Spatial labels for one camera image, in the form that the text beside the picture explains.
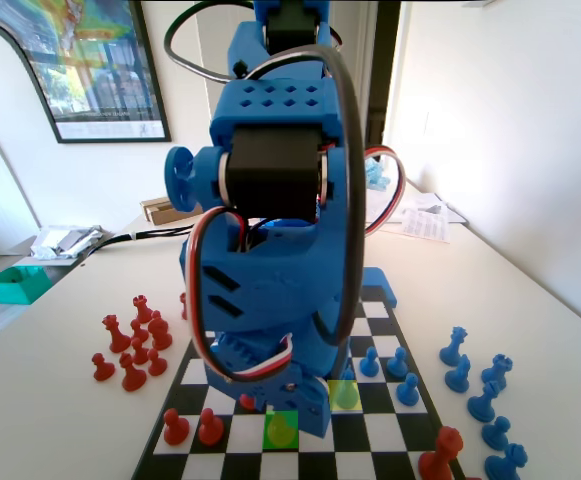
picture frame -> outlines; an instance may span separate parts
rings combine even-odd
[[[59,143],[170,142],[141,2],[0,0]]]

white wall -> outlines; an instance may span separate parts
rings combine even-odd
[[[173,144],[210,144],[203,80],[170,61],[163,36],[193,2],[143,2],[173,143],[58,144],[19,58],[0,37],[0,147],[42,225],[101,224],[118,231],[139,202],[165,194],[163,164]],[[177,34],[175,51],[200,62],[196,22]]]
[[[581,0],[408,7],[388,143],[581,315]]]

green highlighted square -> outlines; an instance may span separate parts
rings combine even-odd
[[[355,380],[328,380],[331,412],[361,412],[359,386]]]
[[[296,410],[266,412],[263,429],[264,450],[299,448],[299,413]]]

white table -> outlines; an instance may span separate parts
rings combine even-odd
[[[129,229],[150,227],[139,218]],[[466,475],[485,479],[483,462],[494,453],[466,401],[481,393],[481,369],[502,352],[514,369],[493,405],[511,420],[510,440],[528,452],[522,478],[581,478],[581,319],[464,226],[451,233],[452,243],[441,244],[380,231],[367,239],[365,264],[383,268],[397,295],[397,318],[439,415],[463,436]],[[189,341],[180,320],[181,243],[107,247],[0,333],[0,479],[130,478]],[[174,345],[163,352],[166,373],[127,394],[122,370],[97,383],[90,359],[102,352],[118,365],[101,319],[116,314],[130,332],[138,294],[170,322]],[[461,347],[472,362],[466,395],[446,387],[438,359],[455,325],[469,332]]]

chessboard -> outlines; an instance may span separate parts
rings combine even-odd
[[[386,367],[399,346],[408,352],[409,371],[419,377],[421,398],[413,407],[396,398],[396,387],[405,378],[393,377]],[[379,374],[372,378],[359,368],[368,347],[376,348],[381,364]],[[132,478],[419,479],[419,456],[435,450],[442,423],[381,287],[362,288],[350,336],[350,357],[362,410],[332,411],[323,439],[299,432],[298,448],[266,450],[266,412],[248,411],[210,387],[203,361],[190,342]],[[223,438],[212,447],[198,438],[199,417],[208,407],[225,425]],[[168,445],[163,438],[163,414],[169,408],[176,408],[190,424],[188,438],[177,446]],[[456,459],[450,467],[455,480],[465,480]]]

